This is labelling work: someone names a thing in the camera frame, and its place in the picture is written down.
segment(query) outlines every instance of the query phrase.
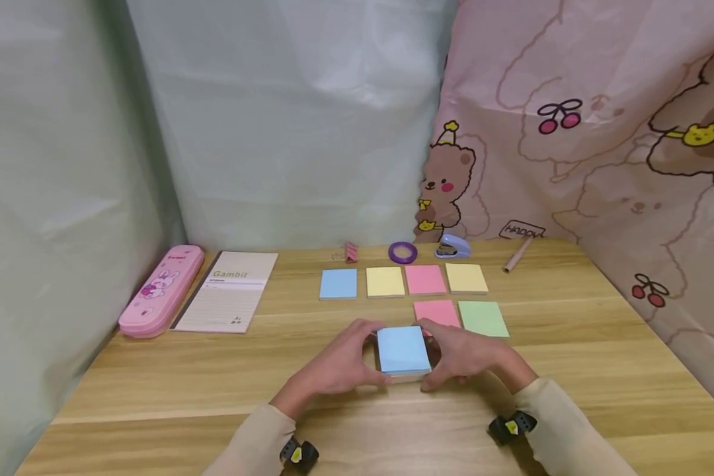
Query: pink binder clip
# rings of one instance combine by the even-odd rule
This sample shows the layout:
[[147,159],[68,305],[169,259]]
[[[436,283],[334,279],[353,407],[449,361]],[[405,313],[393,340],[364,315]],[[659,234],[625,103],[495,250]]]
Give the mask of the pink binder clip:
[[357,246],[347,241],[344,245],[344,256],[347,262],[357,262]]

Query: pink curtain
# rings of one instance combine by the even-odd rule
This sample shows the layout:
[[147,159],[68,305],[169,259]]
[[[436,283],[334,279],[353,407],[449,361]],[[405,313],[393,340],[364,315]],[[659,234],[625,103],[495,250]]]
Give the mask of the pink curtain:
[[714,396],[714,1],[462,1],[416,240],[576,241]]

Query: purple tape roll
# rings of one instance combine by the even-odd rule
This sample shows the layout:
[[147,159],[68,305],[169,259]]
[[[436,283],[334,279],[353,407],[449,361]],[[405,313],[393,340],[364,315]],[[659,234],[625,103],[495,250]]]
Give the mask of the purple tape roll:
[[412,243],[407,241],[398,241],[392,243],[389,247],[389,258],[397,264],[410,264],[418,257],[418,249]]

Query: person's right hand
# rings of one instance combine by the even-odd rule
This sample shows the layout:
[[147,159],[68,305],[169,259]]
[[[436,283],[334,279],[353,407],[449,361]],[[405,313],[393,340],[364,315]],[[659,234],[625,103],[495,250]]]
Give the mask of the person's right hand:
[[423,391],[435,390],[452,377],[465,379],[487,370],[492,371],[512,393],[537,379],[537,374],[521,355],[503,340],[428,319],[419,320],[418,325],[433,336],[442,355],[423,380]]

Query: wooden table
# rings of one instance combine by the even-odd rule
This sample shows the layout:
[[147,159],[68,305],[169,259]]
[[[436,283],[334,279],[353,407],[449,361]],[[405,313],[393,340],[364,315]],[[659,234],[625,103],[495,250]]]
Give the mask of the wooden table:
[[[596,267],[562,241],[473,246],[510,342],[552,376],[641,476],[714,475],[714,400]],[[419,264],[433,259],[420,248]],[[197,475],[289,375],[357,317],[413,322],[410,297],[368,300],[365,269],[391,264],[360,249],[359,298],[319,301],[338,250],[282,251],[247,335],[117,334],[98,355],[19,475]],[[491,377],[433,395],[417,384],[322,398],[297,435],[321,452],[312,475],[541,475],[526,445],[496,446],[487,425],[510,399]]]

